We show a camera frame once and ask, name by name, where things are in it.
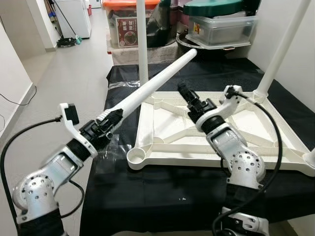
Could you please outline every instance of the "orange lid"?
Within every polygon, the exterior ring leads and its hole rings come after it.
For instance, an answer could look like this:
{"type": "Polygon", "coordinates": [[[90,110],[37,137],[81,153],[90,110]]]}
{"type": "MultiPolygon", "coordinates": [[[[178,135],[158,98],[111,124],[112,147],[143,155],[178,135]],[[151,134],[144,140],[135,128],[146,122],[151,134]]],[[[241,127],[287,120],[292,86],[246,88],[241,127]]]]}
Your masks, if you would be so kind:
{"type": "MultiPolygon", "coordinates": [[[[157,5],[160,0],[145,0],[146,5],[157,5]]],[[[136,6],[137,0],[104,0],[104,7],[136,6]]]]}

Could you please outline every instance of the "white plastic frame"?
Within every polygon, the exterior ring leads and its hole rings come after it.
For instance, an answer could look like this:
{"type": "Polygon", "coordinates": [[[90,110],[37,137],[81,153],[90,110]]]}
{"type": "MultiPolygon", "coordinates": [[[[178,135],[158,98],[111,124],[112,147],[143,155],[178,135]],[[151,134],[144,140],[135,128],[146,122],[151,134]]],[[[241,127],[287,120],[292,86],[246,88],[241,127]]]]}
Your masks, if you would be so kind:
{"type": "MultiPolygon", "coordinates": [[[[222,92],[197,92],[201,100],[210,98],[219,106],[222,92]]],[[[252,92],[245,92],[253,98],[252,92]]],[[[315,176],[315,169],[303,159],[310,151],[266,98],[256,97],[270,112],[283,138],[282,170],[297,170],[315,176]]],[[[136,144],[127,153],[129,166],[140,170],[146,165],[178,165],[220,167],[220,158],[198,132],[187,115],[185,100],[178,92],[155,92],[141,105],[136,144]]],[[[274,169],[278,143],[266,115],[242,99],[235,114],[227,122],[239,130],[250,149],[260,155],[267,169],[274,169]]]]}

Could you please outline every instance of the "product label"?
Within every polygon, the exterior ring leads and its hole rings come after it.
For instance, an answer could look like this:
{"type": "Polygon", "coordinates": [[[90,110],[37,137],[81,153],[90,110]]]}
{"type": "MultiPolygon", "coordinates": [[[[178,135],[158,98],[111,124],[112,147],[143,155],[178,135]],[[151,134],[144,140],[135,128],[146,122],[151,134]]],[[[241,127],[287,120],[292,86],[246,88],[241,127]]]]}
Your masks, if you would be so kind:
{"type": "Polygon", "coordinates": [[[120,48],[138,46],[137,18],[116,18],[118,45],[120,48]]]}
{"type": "Polygon", "coordinates": [[[203,29],[200,28],[200,24],[193,23],[193,32],[194,34],[203,35],[203,29]]]}

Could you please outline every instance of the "electrical cord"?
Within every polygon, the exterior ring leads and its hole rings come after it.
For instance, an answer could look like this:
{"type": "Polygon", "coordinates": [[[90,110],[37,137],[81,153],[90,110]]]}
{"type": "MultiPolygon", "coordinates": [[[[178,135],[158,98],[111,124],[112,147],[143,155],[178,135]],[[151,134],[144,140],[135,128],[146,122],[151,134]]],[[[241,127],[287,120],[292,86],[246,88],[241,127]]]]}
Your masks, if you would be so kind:
{"type": "MultiPolygon", "coordinates": [[[[1,94],[1,93],[0,93],[0,96],[3,97],[3,98],[4,98],[5,100],[7,100],[8,102],[14,103],[14,104],[19,105],[19,106],[26,106],[26,105],[29,105],[29,103],[31,102],[31,100],[33,99],[33,97],[36,95],[36,93],[37,93],[37,87],[35,86],[35,93],[34,93],[34,95],[30,98],[29,102],[26,103],[26,104],[19,104],[19,103],[13,102],[13,101],[11,101],[10,99],[6,98],[6,97],[5,97],[3,94],[1,94]]],[[[0,132],[2,132],[2,131],[5,129],[5,118],[4,118],[4,116],[1,115],[1,114],[0,114],[0,117],[3,118],[3,129],[0,130],[0,132]]]]}
{"type": "Polygon", "coordinates": [[[231,209],[230,211],[227,211],[226,213],[223,213],[221,215],[219,215],[212,223],[212,233],[213,236],[217,236],[217,230],[216,230],[216,224],[221,221],[223,218],[228,217],[231,214],[234,214],[236,212],[239,212],[243,207],[245,207],[246,205],[248,205],[249,203],[251,203],[252,201],[254,201],[255,199],[257,199],[261,194],[263,194],[267,188],[270,186],[270,184],[273,182],[273,180],[275,179],[275,177],[278,174],[278,171],[280,169],[281,166],[281,162],[282,162],[282,152],[283,152],[283,146],[282,146],[282,139],[281,139],[281,134],[279,131],[279,128],[275,122],[275,120],[272,118],[271,114],[265,109],[263,108],[259,103],[252,101],[249,97],[247,97],[246,95],[239,93],[239,92],[235,92],[234,93],[235,96],[240,96],[244,99],[246,99],[247,101],[249,101],[250,103],[252,103],[253,105],[257,106],[259,109],[261,109],[266,116],[269,118],[269,120],[271,121],[275,132],[277,134],[277,139],[278,139],[278,144],[279,144],[279,152],[278,152],[278,159],[277,159],[277,163],[276,166],[274,168],[274,171],[271,175],[271,177],[268,179],[267,183],[261,188],[259,189],[259,191],[248,201],[244,202],[243,204],[241,204],[240,206],[237,206],[233,209],[231,209]]]}
{"type": "Polygon", "coordinates": [[[28,131],[30,129],[33,129],[33,128],[37,127],[37,126],[43,125],[43,124],[48,124],[48,123],[52,123],[52,122],[60,122],[61,118],[62,118],[62,116],[56,117],[54,119],[49,119],[49,120],[46,120],[46,121],[42,121],[42,122],[30,125],[30,126],[24,128],[24,129],[22,129],[21,131],[17,132],[15,135],[13,135],[12,138],[9,139],[9,141],[5,144],[5,146],[4,146],[3,150],[2,150],[2,153],[1,153],[1,156],[0,156],[1,179],[2,179],[2,183],[3,183],[3,188],[4,188],[4,191],[5,191],[6,199],[8,201],[8,204],[9,204],[9,207],[10,207],[10,211],[11,211],[11,214],[12,214],[13,221],[14,221],[16,229],[18,229],[18,224],[16,222],[17,214],[15,212],[13,200],[12,200],[11,194],[10,194],[10,189],[9,189],[8,182],[7,182],[7,179],[6,179],[6,176],[5,176],[5,168],[4,168],[5,154],[6,154],[7,150],[8,150],[8,148],[9,148],[9,146],[12,144],[12,142],[17,137],[19,137],[21,134],[23,134],[24,132],[26,132],[26,131],[28,131]]]}
{"type": "Polygon", "coordinates": [[[36,95],[37,93],[37,87],[35,86],[35,93],[34,95],[30,98],[30,100],[28,101],[28,103],[26,104],[20,104],[20,103],[17,103],[17,102],[13,102],[11,101],[10,99],[6,98],[3,94],[0,93],[0,96],[3,97],[5,100],[7,100],[8,102],[11,102],[13,104],[16,104],[16,105],[19,105],[19,106],[26,106],[26,105],[29,105],[29,103],[31,102],[31,100],[33,99],[33,97],[36,95]]]}
{"type": "Polygon", "coordinates": [[[77,211],[77,209],[79,209],[79,207],[82,205],[83,200],[84,200],[84,195],[85,195],[84,194],[84,189],[78,183],[76,183],[76,182],[74,182],[72,180],[69,180],[69,183],[73,184],[74,186],[76,186],[81,191],[81,199],[80,199],[79,204],[72,211],[70,211],[69,213],[62,215],[60,217],[61,219],[66,218],[66,217],[72,215],[73,213],[75,213],[77,211]]]}

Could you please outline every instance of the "broom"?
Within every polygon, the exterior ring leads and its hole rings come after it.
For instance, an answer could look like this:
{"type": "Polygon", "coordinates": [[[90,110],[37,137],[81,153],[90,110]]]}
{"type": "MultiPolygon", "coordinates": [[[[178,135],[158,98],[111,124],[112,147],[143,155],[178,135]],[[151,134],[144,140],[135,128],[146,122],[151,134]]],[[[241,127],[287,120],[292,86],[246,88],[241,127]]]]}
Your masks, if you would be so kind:
{"type": "Polygon", "coordinates": [[[61,11],[61,9],[60,9],[59,5],[57,4],[56,0],[54,0],[54,3],[56,4],[56,6],[58,7],[59,11],[60,11],[61,14],[63,15],[65,21],[67,21],[67,23],[68,23],[68,25],[70,26],[72,32],[74,33],[76,43],[77,43],[77,44],[80,44],[80,43],[82,42],[82,38],[81,38],[80,36],[78,36],[78,35],[74,32],[73,28],[71,27],[71,25],[70,25],[69,21],[67,20],[67,18],[64,16],[63,11],[61,11]]]}

